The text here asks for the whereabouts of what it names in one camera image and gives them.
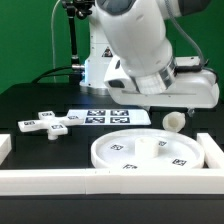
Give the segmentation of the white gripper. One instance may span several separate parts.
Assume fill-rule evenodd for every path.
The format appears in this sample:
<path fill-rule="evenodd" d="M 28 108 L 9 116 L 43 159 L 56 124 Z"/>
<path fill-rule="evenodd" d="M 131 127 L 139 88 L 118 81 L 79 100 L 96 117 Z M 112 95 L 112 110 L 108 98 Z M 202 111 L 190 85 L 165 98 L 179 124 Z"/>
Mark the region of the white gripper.
<path fill-rule="evenodd" d="M 121 105 L 140 107 L 213 108 L 219 99 L 216 75 L 187 57 L 171 59 L 164 68 L 142 76 L 128 74 L 115 55 L 105 73 L 104 84 L 112 99 Z"/>

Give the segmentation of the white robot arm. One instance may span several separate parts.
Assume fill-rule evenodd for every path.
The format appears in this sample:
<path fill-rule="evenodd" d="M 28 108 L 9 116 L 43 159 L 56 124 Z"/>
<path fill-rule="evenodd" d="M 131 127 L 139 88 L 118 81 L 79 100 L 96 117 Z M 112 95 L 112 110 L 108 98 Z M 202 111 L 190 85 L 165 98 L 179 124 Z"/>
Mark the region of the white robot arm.
<path fill-rule="evenodd" d="M 93 0 L 83 91 L 143 108 L 212 108 L 215 72 L 196 57 L 173 55 L 164 21 L 200 12 L 211 0 Z"/>

